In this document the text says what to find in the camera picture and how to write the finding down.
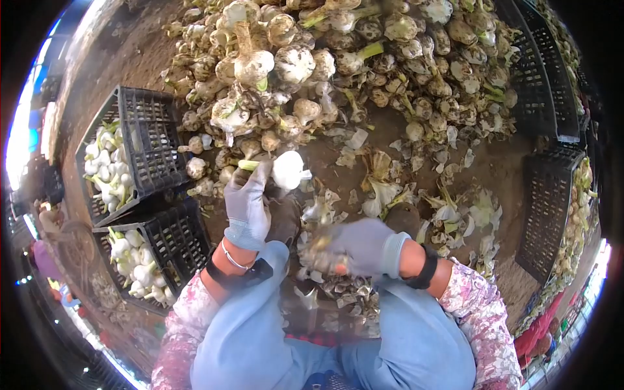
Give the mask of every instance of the gloved hand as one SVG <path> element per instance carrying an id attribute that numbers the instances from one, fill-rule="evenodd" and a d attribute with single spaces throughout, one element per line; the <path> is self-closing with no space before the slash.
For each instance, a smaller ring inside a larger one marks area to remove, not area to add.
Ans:
<path id="1" fill-rule="evenodd" d="M 407 233 L 396 234 L 377 218 L 364 218 L 329 231 L 332 237 L 326 251 L 346 253 L 347 271 L 353 276 L 381 276 L 399 278 L 401 248 Z"/>
<path id="2" fill-rule="evenodd" d="M 271 160 L 262 161 L 251 176 L 249 171 L 238 168 L 223 190 L 225 210 L 230 219 L 225 237 L 241 249 L 260 251 L 265 247 L 271 215 L 265 210 L 262 194 L 271 169 Z"/>

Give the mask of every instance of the floral sleeve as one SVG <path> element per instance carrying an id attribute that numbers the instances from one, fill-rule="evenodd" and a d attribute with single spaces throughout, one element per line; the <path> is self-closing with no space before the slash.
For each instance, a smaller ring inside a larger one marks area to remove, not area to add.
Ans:
<path id="1" fill-rule="evenodd" d="M 477 363 L 475 390 L 519 389 L 522 384 L 507 310 L 495 285 L 456 260 L 440 305 L 458 320 Z"/>
<path id="2" fill-rule="evenodd" d="M 190 370 L 197 347 L 218 309 L 197 271 L 165 320 L 167 332 L 152 371 L 153 390 L 191 389 Z"/>

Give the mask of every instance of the leg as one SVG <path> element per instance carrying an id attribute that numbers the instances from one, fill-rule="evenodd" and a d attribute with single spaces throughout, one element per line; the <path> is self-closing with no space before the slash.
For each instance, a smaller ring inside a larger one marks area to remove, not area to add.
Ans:
<path id="1" fill-rule="evenodd" d="M 332 349 L 284 339 L 278 301 L 289 251 L 282 242 L 296 241 L 300 211 L 287 198 L 271 215 L 275 225 L 267 239 L 279 241 L 267 243 L 258 257 L 273 268 L 273 276 L 234 294 L 219 309 L 193 362 L 195 389 L 298 390 L 311 374 L 337 369 Z"/>
<path id="2" fill-rule="evenodd" d="M 415 237 L 416 208 L 400 203 L 386 223 Z M 339 358 L 350 378 L 365 389 L 472 389 L 475 362 L 468 340 L 452 318 L 426 291 L 401 280 L 379 282 L 383 341 L 342 348 Z"/>

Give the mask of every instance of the shoe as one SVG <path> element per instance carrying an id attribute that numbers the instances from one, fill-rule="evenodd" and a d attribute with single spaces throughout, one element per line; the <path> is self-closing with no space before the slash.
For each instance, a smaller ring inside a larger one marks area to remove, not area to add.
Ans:
<path id="1" fill-rule="evenodd" d="M 390 229 L 397 233 L 406 232 L 415 240 L 421 227 L 421 216 L 416 206 L 402 202 L 390 209 L 385 222 Z"/>
<path id="2" fill-rule="evenodd" d="M 266 235 L 266 242 L 281 241 L 290 250 L 296 245 L 301 232 L 301 205 L 292 195 L 282 199 L 272 199 L 269 203 L 271 228 Z"/>

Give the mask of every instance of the light blue pants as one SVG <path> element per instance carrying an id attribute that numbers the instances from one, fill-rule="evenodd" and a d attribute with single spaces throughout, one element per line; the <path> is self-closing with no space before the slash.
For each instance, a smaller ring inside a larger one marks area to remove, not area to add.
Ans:
<path id="1" fill-rule="evenodd" d="M 273 276 L 219 309 L 191 368 L 195 390 L 300 390 L 310 375 L 327 370 L 362 389 L 472 389 L 475 361 L 468 340 L 426 291 L 383 280 L 383 340 L 317 346 L 284 338 L 278 300 L 286 245 L 271 241 L 258 257 L 273 267 Z"/>

